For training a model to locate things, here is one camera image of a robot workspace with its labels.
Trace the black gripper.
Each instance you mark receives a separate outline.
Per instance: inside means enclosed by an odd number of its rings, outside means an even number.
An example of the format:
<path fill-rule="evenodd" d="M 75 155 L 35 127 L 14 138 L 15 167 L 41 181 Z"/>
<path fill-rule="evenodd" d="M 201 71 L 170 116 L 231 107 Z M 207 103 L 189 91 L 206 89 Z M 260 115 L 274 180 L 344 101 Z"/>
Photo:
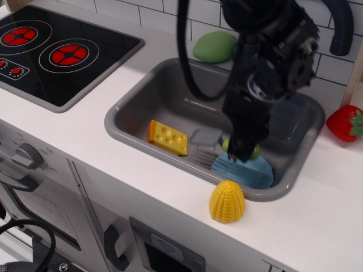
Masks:
<path fill-rule="evenodd" d="M 227 156 L 233 161 L 255 160 L 259 157 L 257 142 L 269 135 L 271 107 L 247 91 L 247 78 L 244 75 L 230 74 L 223 90 L 225 101 L 222 111 L 233 128 Z"/>

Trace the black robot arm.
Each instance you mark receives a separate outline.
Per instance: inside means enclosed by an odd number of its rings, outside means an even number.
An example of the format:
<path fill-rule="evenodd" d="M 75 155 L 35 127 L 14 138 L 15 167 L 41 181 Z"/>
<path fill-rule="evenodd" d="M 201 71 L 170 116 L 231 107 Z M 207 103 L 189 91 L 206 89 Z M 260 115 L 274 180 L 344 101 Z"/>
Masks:
<path fill-rule="evenodd" d="M 227 155 L 246 161 L 268 136 L 273 105 L 310 84 L 318 29 L 295 1 L 223 1 L 222 10 L 239 33 L 224 87 L 233 126 Z"/>

